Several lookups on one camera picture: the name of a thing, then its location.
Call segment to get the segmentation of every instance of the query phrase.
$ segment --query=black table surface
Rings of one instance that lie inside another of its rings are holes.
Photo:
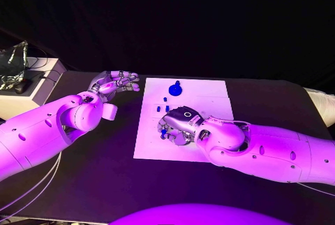
[[[96,73],[63,73],[47,102],[86,90]],[[18,216],[108,223],[130,213],[176,203],[208,203],[242,208],[293,224],[335,223],[335,199],[294,183],[252,177],[209,163],[132,158],[147,76],[140,92],[117,93],[114,121],[98,127],[63,150],[55,179]],[[225,80],[235,120],[277,126],[330,139],[303,88],[286,81]],[[47,162],[0,182],[0,207],[40,180],[55,163]],[[323,184],[309,184],[335,193]],[[36,196],[40,187],[1,213],[11,214]]]

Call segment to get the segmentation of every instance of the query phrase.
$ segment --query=white paper sheet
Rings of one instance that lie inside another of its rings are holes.
[[[166,114],[166,106],[170,110],[179,106],[187,106],[203,118],[212,115],[216,118],[234,120],[225,82],[170,78],[147,78],[145,80],[134,158],[208,162],[193,143],[176,146],[167,139],[160,138],[157,123]],[[180,81],[183,91],[179,96],[171,96],[167,89],[176,80]]]

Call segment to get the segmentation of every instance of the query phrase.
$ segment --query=pink robot arm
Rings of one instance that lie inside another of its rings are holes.
[[[101,118],[114,120],[115,92],[138,91],[137,74],[104,71],[88,91],[17,115],[0,125],[0,181],[49,160],[91,131]]]
[[[170,128],[177,129],[171,135]],[[335,142],[283,128],[241,121],[202,119],[179,107],[158,122],[161,138],[176,145],[196,143],[208,161],[278,182],[335,185]]]

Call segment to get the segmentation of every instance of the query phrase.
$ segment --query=small blue piece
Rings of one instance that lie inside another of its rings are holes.
[[[164,138],[164,134],[166,134],[166,129],[161,130],[161,135],[160,135],[160,138],[161,138],[161,139],[166,139],[166,138]]]
[[[171,96],[179,96],[182,91],[180,82],[176,81],[176,84],[169,87],[169,93]]]

